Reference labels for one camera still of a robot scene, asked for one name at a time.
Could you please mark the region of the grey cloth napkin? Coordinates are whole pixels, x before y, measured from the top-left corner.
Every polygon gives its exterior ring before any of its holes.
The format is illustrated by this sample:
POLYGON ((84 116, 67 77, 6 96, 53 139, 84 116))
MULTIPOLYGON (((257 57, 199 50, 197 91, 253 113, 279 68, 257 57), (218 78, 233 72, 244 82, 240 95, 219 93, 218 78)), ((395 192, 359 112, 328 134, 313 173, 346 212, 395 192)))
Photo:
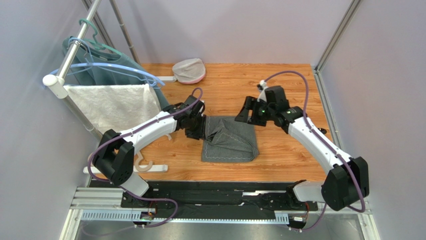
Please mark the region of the grey cloth napkin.
POLYGON ((233 116, 208 116, 201 161, 248 163, 260 154, 253 125, 237 122, 233 116))

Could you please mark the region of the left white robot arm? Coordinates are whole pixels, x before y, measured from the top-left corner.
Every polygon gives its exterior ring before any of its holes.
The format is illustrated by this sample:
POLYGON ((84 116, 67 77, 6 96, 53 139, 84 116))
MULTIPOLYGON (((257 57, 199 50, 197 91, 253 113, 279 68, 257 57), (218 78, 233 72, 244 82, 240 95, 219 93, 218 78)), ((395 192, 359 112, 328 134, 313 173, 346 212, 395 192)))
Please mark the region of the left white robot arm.
POLYGON ((184 130, 188 138, 205 138, 205 104, 190 95, 185 102, 166 106, 148 121, 122 132, 106 131, 88 163, 114 186, 142 197, 149 184, 134 171, 135 155, 157 139, 184 130))

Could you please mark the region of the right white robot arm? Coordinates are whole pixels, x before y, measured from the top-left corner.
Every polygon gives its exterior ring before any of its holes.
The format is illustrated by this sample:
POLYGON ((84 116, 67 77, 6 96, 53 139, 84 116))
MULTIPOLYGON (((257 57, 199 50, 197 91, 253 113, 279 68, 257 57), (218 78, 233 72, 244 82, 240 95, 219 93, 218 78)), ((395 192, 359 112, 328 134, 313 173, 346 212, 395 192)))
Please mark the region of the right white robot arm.
POLYGON ((274 122, 301 143, 326 173, 323 182, 300 180, 287 189, 298 202, 320 202, 340 211, 370 194, 369 167, 362 157, 352 157, 339 149, 317 128, 303 110, 291 107, 281 86, 258 86, 257 98, 247 96, 235 121, 256 126, 274 122))

